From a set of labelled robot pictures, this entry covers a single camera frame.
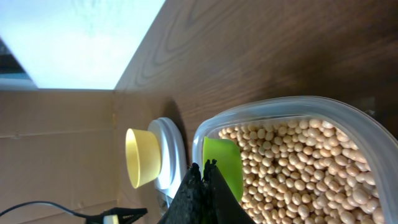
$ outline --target yellow plastic cup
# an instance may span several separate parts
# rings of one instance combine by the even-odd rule
[[[162,159],[155,135],[150,131],[128,129],[126,160],[130,181],[135,189],[156,179],[160,174]]]

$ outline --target brown cardboard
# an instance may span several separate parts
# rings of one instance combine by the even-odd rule
[[[112,91],[0,92],[0,137],[112,128]]]
[[[116,200],[119,165],[111,91],[0,92],[0,124],[1,211],[31,200],[74,210]],[[0,223],[61,213],[46,206],[22,207]]]

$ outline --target white connector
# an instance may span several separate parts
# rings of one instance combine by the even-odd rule
[[[107,215],[104,217],[104,224],[119,224],[118,215]]]

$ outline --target cable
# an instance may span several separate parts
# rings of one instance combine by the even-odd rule
[[[70,210],[70,209],[65,208],[65,207],[62,206],[62,205],[57,204],[57,203],[54,203],[54,202],[46,202],[46,201],[25,202],[25,203],[21,203],[21,204],[19,204],[19,205],[15,205],[15,206],[13,206],[13,207],[11,207],[11,208],[8,208],[8,209],[6,209],[5,211],[1,212],[1,213],[0,213],[0,217],[2,217],[2,216],[3,216],[4,214],[6,214],[7,212],[11,212],[11,211],[14,210],[14,209],[23,207],[23,206],[25,206],[25,205],[38,204],[38,203],[39,203],[39,204],[44,204],[44,205],[52,205],[52,206],[54,206],[54,207],[57,207],[57,208],[59,208],[59,209],[64,210],[65,212],[67,212],[67,213],[69,213],[69,214],[71,214],[71,215],[74,215],[74,216],[76,216],[76,217],[81,217],[81,218],[91,218],[91,217],[92,217],[92,215],[84,215],[84,214],[81,214],[81,213],[78,213],[78,212],[74,212],[74,211],[72,211],[72,210]]]

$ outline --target white lid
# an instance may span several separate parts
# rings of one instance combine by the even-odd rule
[[[170,158],[170,181],[172,182],[167,188],[165,187],[167,184],[161,184],[162,181],[158,178],[155,180],[155,186],[161,192],[169,196],[170,198],[174,198],[177,193],[178,188],[180,187],[181,181],[185,174],[187,173],[187,160],[185,158],[185,148],[184,143],[182,141],[181,133],[178,130],[178,127],[174,124],[174,122],[169,118],[159,118],[153,121],[157,126],[161,126],[163,128],[158,128],[156,125],[150,125],[149,128],[153,129],[161,129],[164,134],[163,140],[167,140],[168,150],[169,150],[169,158]]]
[[[175,170],[175,147],[170,136],[169,129],[164,125],[163,122],[153,120],[149,126],[148,131],[154,133],[156,136],[162,155],[162,166],[160,168],[160,174],[155,179],[155,186],[158,189],[167,189],[170,187],[174,179]]]

